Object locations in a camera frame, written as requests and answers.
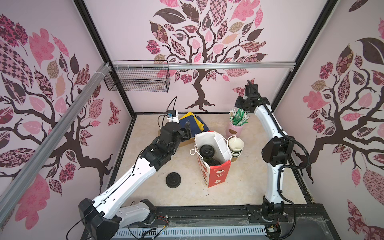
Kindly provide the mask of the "black cup lid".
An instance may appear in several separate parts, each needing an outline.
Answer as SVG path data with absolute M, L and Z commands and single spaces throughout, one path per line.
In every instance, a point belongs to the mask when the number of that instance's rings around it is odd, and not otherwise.
M 214 166 L 220 166 L 221 163 L 220 161 L 216 160 L 216 159 L 209 159 L 207 161 L 207 164 L 210 166 L 210 167 L 214 167 Z
M 199 150 L 203 159 L 211 159 L 215 155 L 215 149 L 210 145 L 203 145 Z

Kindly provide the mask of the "white red paper bag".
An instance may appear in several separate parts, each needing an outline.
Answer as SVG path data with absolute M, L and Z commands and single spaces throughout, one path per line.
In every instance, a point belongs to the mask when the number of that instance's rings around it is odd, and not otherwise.
M 227 145 L 227 139 L 215 131 L 208 131 L 195 135 L 194 142 L 195 145 L 190 150 L 190 155 L 197 157 L 206 187 L 211 188 L 224 183 L 232 164 L 232 156 Z M 212 159 L 220 161 L 220 166 L 210 167 L 207 164 L 209 159 L 202 158 L 199 150 L 203 145 L 210 145 L 215 149 L 215 155 Z

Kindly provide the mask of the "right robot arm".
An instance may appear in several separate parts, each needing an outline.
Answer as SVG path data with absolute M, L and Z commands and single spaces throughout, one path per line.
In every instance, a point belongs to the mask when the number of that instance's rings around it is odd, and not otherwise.
M 245 96 L 237 98 L 235 107 L 247 113 L 254 113 L 269 137 L 269 141 L 262 149 L 262 158 L 268 168 L 268 180 L 261 215 L 266 221 L 272 221 L 284 213 L 285 203 L 292 204 L 292 201 L 285 198 L 282 192 L 284 170 L 302 170 L 310 167 L 310 153 L 303 144 L 283 131 L 272 113 L 267 98 L 260 95 L 257 84 L 248 80 L 248 84 L 245 85 Z M 301 148 L 305 154 L 306 161 L 303 166 L 288 165 L 294 146 Z

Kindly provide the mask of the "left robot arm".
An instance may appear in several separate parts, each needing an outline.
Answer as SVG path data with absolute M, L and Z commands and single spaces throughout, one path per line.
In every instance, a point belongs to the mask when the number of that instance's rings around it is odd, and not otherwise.
M 85 198 L 80 202 L 81 222 L 93 239 L 110 240 L 123 227 L 139 222 L 151 224 L 155 220 L 157 208 L 147 199 L 128 207 L 122 205 L 171 160 L 181 142 L 191 137 L 189 122 L 182 126 L 178 120 L 171 119 L 119 180 L 93 200 Z

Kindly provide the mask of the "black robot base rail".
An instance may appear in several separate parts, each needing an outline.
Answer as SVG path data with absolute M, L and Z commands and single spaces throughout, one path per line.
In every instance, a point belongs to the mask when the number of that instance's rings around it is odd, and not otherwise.
M 151 224 L 133 223 L 128 228 L 263 226 L 266 236 L 204 237 L 181 240 L 339 240 L 322 204 L 286 206 L 285 212 L 265 221 L 260 205 L 157 207 Z

